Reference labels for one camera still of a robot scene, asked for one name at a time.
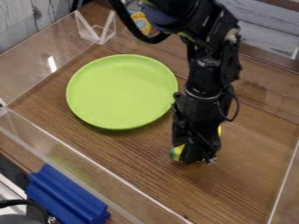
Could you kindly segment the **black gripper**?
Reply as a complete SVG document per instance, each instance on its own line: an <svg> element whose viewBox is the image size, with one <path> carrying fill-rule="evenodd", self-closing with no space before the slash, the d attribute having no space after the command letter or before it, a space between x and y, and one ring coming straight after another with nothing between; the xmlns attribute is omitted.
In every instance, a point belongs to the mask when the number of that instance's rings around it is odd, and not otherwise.
<svg viewBox="0 0 299 224"><path fill-rule="evenodd" d="M233 121L228 117L233 87L211 95L185 87L172 98L172 146L183 145L180 161L208 164L220 149L220 125Z"/></svg>

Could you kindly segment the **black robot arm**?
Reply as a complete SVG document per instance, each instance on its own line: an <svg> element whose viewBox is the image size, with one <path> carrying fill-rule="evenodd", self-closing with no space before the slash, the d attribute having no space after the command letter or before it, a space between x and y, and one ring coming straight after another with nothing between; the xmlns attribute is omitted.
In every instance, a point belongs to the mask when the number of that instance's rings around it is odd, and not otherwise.
<svg viewBox="0 0 299 224"><path fill-rule="evenodd" d="M187 46L189 74L183 91L172 95L172 149L169 157L187 165L212 164L221 148L220 125L237 115L239 20L217 0L137 0L147 21L157 30L141 33L124 0L108 0L126 29L148 44L169 36Z"/></svg>

